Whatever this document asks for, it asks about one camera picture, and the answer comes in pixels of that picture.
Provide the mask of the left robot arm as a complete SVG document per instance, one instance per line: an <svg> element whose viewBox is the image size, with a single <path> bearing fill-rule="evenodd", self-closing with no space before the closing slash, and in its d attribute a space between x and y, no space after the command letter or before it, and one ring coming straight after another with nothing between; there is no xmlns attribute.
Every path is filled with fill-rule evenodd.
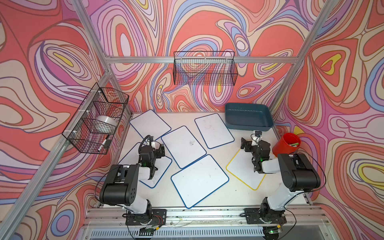
<svg viewBox="0 0 384 240"><path fill-rule="evenodd" d="M126 224L139 224L146 228L159 228L164 224L162 217L155 215L150 200L138 194L138 183L152 180L156 172L156 161L165 156L162 144L156 147L154 137L147 135L138 149L136 164L113 165L107 173L99 195L103 205L118 206L126 210L123 217Z"/></svg>

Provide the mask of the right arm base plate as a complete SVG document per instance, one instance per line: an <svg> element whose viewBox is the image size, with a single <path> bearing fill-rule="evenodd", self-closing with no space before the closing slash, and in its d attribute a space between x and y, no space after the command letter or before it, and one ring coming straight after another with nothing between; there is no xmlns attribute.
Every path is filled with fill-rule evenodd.
<svg viewBox="0 0 384 240"><path fill-rule="evenodd" d="M244 212L240 214L241 217L246 218L247 224L272 224L284 225L287 223L285 211L275 210L261 210L260 208L245 208Z"/></svg>

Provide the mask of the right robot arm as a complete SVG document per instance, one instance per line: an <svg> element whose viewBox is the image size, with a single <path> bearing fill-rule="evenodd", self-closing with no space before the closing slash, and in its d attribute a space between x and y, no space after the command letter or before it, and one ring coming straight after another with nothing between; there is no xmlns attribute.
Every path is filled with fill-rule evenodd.
<svg viewBox="0 0 384 240"><path fill-rule="evenodd" d="M269 158L270 144L259 140L241 139L241 149L252 154L254 172L259 174L280 174L282 183L270 196L265 197L260 208L245 208L242 217L248 224L277 224L287 222L286 205L298 195L312 192L321 186L321 178L304 154L278 154Z"/></svg>

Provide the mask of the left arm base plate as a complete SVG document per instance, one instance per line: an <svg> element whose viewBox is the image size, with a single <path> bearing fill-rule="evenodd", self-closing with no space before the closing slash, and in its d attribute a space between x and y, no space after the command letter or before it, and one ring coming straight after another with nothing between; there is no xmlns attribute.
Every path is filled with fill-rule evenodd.
<svg viewBox="0 0 384 240"><path fill-rule="evenodd" d="M167 210L154 209L144 214L127 212L122 215L127 226L161 227L166 224Z"/></svg>

